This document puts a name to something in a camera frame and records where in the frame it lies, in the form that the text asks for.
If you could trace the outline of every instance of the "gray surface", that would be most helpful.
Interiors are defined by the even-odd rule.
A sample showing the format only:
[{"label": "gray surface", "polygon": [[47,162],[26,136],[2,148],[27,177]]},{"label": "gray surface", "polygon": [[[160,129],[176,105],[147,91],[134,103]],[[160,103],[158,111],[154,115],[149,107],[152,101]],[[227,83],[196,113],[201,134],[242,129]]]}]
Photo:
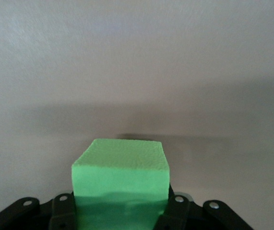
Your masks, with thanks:
[{"label": "gray surface", "polygon": [[0,210],[94,138],[162,141],[176,191],[274,229],[274,1],[0,2]]}]

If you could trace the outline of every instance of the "front face of green block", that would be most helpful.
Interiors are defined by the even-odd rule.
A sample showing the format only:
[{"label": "front face of green block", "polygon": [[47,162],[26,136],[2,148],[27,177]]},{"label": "front face of green block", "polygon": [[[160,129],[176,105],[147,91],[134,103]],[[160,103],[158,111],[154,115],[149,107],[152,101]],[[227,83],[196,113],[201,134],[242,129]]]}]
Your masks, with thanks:
[{"label": "front face of green block", "polygon": [[78,229],[152,229],[168,199],[160,142],[97,139],[72,166]]}]

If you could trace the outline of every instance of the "top face of green block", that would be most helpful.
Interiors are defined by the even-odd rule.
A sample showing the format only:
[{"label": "top face of green block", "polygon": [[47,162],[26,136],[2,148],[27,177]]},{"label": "top face of green block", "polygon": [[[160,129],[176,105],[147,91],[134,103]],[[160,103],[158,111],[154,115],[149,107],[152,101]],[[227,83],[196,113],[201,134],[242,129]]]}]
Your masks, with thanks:
[{"label": "top face of green block", "polygon": [[75,166],[169,171],[161,142],[95,139]]}]

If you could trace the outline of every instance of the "metal rivet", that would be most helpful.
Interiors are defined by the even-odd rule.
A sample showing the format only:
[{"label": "metal rivet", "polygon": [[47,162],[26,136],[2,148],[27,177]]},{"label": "metal rivet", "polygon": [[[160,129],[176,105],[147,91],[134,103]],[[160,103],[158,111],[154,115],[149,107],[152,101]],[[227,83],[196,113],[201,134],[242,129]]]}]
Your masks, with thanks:
[{"label": "metal rivet", "polygon": [[176,197],[175,197],[175,200],[176,200],[177,202],[180,202],[180,203],[184,202],[184,198],[181,197],[181,196],[176,196]]},{"label": "metal rivet", "polygon": [[24,206],[28,206],[28,205],[31,205],[31,204],[32,204],[31,200],[27,200],[23,203]]},{"label": "metal rivet", "polygon": [[66,200],[68,197],[66,196],[66,195],[63,195],[63,196],[61,196],[60,198],[59,198],[59,200],[60,201],[64,201],[64,200]]},{"label": "metal rivet", "polygon": [[210,202],[209,206],[214,209],[218,209],[219,205],[216,202]]}]

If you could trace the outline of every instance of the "green foam cube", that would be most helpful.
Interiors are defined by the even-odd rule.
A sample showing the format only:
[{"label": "green foam cube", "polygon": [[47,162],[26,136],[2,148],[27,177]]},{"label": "green foam cube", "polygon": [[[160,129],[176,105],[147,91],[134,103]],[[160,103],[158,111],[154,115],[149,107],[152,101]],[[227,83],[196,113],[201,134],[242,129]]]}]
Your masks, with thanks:
[{"label": "green foam cube", "polygon": [[72,166],[78,229],[152,229],[169,182],[160,142],[94,140]]}]

